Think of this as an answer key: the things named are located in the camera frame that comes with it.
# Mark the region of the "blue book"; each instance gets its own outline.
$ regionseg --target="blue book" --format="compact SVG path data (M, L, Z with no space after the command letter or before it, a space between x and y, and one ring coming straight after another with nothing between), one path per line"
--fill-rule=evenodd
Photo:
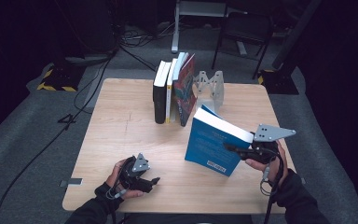
M225 149L225 143L248 148L254 135L216 115L203 105L193 118L185 160L230 176L241 158Z

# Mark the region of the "metal bracket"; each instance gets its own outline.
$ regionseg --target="metal bracket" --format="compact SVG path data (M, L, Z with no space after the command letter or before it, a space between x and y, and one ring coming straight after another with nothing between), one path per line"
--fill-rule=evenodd
M133 172L141 172L150 169L147 160L145 159L142 153L139 153L138 158L136 158L135 163L132 166Z
M283 129L267 124L259 124L255 132L255 142L273 142L280 138L295 135L295 130Z
M83 178L70 178L69 180L62 180L59 184L61 188L68 188L68 186L79 186L83 182Z

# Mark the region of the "black book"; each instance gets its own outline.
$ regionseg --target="black book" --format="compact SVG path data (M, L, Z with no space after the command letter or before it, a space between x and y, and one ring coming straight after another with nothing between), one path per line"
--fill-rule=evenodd
M165 121L165 109L167 102L167 77L171 63L161 61L153 82L153 103L155 110L155 121L162 124Z

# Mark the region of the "sleeve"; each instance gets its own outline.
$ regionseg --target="sleeve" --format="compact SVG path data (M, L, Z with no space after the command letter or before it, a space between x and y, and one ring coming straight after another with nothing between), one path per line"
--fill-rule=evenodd
M88 200L66 220L65 224L81 223L106 223L107 216L112 214L112 219L116 220L116 210L123 202L121 198L110 200L106 198L106 192L110 187L103 183L94 192L96 197Z
M278 206L285 207L287 223L329 223L319 211L316 200L304 188L301 178L289 169L289 175L274 196Z

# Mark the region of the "hand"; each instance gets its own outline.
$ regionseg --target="hand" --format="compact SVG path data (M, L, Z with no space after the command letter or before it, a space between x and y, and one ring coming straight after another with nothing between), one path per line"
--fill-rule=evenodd
M107 185L109 185L111 188L115 185L115 181L116 181L116 178L118 176L118 172L120 171L121 166L124 164L124 161L125 160L122 160L122 161L119 161L118 163L115 164L115 167L113 168L112 174L110 176L108 176L106 181L105 181L105 183ZM124 188L123 188L123 186L121 184L118 183L117 189L118 190L123 190ZM144 193L141 192L140 190L129 189L129 190L127 190L126 193L121 195L121 198L123 200L126 200L126 199L130 199L130 198L141 197L143 195L144 195Z
M285 151L282 148L281 143L279 141L277 141L277 143L278 143L279 153L281 154L281 157L283 160L283 176L278 184L278 187L280 188L283 180L287 177L288 170L287 170L287 160L286 160ZM262 172L264 172L264 170L267 167L266 164L263 164L263 163L260 163L258 161L254 161L251 159L247 159L245 162L246 162L246 164L250 165L252 168L262 171ZM269 165L268 180L270 180L270 181L275 180L275 176L277 175L277 173L279 171L279 164L280 164L280 160L278 158L276 158L274 161L271 162L271 164Z

